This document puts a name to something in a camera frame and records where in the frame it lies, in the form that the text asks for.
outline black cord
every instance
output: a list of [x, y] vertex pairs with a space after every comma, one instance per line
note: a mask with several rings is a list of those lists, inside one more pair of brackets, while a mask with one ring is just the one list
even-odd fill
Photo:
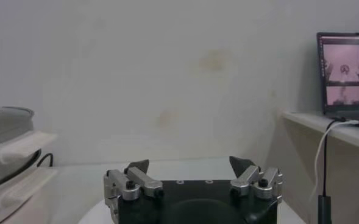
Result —
[[[345, 122], [345, 121], [346, 121], [346, 119], [343, 117], [342, 118], [334, 118], [334, 120], [328, 124], [326, 131], [328, 131], [328, 129], [330, 129], [330, 127], [335, 122]], [[324, 138], [323, 196], [327, 196], [327, 138], [328, 138], [328, 135], [326, 135]]]
[[45, 154], [45, 156], [42, 157], [42, 159], [37, 163], [37, 167], [41, 166], [41, 163], [43, 163], [43, 161], [49, 157], [50, 160], [49, 160], [49, 167], [52, 167], [53, 166], [53, 154], [51, 153], [47, 153]]

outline white table surface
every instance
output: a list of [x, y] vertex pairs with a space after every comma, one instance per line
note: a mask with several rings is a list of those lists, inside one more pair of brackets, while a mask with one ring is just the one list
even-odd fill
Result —
[[[50, 224], [78, 223], [103, 199], [103, 175], [108, 169], [123, 170], [128, 163], [57, 167], [58, 175], [44, 188], [48, 196]], [[231, 180], [235, 174], [228, 157], [151, 161], [148, 174], [159, 180]], [[283, 201], [278, 223], [304, 224]]]

